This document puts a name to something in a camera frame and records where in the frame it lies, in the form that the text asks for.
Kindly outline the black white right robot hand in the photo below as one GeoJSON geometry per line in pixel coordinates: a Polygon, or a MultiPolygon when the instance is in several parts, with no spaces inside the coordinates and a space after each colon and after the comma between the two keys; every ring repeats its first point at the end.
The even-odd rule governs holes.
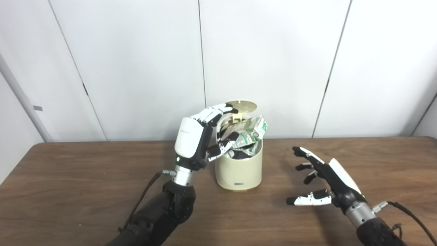
{"type": "Polygon", "coordinates": [[[324,179],[330,190],[317,190],[304,195],[292,196],[286,199],[287,205],[292,206],[321,206],[333,204],[340,208],[343,213],[355,203],[366,203],[365,196],[360,191],[356,182],[344,169],[344,167],[332,158],[328,163],[303,147],[292,147],[294,155],[307,160],[296,166],[297,171],[311,169],[312,171],[304,179],[304,184],[310,184],[315,178],[324,179]]]}

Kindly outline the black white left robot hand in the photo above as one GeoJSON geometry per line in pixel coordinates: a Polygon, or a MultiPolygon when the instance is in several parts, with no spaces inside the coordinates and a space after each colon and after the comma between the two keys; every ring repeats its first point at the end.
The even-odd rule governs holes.
{"type": "Polygon", "coordinates": [[[217,144],[209,146],[213,129],[224,114],[237,114],[231,104],[223,103],[203,109],[182,119],[175,143],[176,164],[189,170],[204,169],[209,162],[227,153],[239,137],[233,132],[217,144]]]}

